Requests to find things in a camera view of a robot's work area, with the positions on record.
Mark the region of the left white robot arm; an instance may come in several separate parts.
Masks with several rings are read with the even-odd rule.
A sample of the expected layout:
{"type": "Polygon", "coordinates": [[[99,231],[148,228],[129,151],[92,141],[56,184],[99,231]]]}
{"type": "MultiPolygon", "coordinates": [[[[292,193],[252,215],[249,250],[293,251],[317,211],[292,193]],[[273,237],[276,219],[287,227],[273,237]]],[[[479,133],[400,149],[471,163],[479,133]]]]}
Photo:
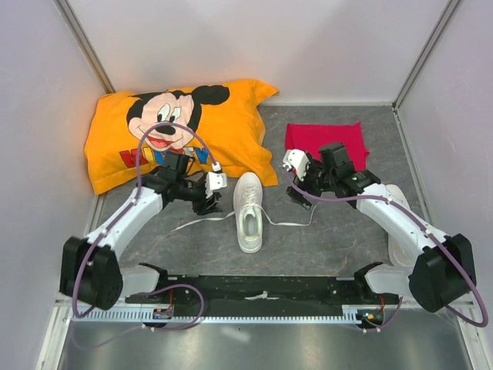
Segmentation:
{"type": "Polygon", "coordinates": [[[62,250],[59,292],[91,307],[108,310],[134,294],[152,303],[166,300],[166,272],[148,263],[123,268],[119,260],[132,239],[148,221],[174,200],[191,203],[203,216],[220,211],[219,191],[227,186],[220,165],[210,172],[188,174],[190,158],[170,153],[163,164],[139,178],[120,208],[83,238],[70,237],[62,250]]]}

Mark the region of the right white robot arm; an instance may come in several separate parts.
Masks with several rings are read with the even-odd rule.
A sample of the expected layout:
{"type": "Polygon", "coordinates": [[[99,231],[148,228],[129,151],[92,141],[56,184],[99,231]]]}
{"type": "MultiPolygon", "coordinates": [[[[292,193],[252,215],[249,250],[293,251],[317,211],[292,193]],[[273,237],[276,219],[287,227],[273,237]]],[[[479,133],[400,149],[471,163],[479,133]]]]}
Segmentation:
{"type": "Polygon", "coordinates": [[[371,303],[380,294],[412,297],[435,313],[472,291],[476,285],[471,243],[462,234],[450,236],[409,210],[369,170],[356,170],[342,143],[332,143],[313,157],[303,150],[288,150],[283,168],[293,173],[287,193],[310,208],[322,193],[334,194],[382,227],[404,251],[404,262],[375,263],[361,269],[353,283],[354,297],[371,303]]]}

